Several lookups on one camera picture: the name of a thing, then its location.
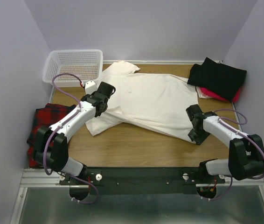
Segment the white t shirt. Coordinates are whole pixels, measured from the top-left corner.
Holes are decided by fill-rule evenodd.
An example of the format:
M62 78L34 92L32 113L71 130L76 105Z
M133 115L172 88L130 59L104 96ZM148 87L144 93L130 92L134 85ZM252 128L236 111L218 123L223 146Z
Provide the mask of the white t shirt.
M198 104L195 87L188 79L172 74L140 73L136 65L114 62L102 72L99 82L116 88L107 110L86 122L92 136L121 123L190 141L192 124L186 113Z

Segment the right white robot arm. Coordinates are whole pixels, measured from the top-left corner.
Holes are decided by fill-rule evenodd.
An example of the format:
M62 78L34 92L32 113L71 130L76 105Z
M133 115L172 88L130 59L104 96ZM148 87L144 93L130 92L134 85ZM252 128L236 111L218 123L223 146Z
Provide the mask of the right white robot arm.
M207 183L215 175L238 181L264 178L264 145L259 135L249 135L232 127L215 112L203 112L198 104L188 107L186 113L193 126L188 133L192 142L201 145L208 136L213 135L229 149L228 159L200 163L197 177L201 182Z

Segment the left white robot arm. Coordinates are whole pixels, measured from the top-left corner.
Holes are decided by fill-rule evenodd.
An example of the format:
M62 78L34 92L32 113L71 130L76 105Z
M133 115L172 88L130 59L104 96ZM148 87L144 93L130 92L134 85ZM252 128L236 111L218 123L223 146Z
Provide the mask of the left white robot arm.
M86 180L85 165L69 156L69 140L89 120L107 110L108 100L116 88L101 82L98 87L85 85L86 95L78 105L60 121L50 127L41 126L35 137L33 160L43 165L47 175L53 171L67 173L75 184Z

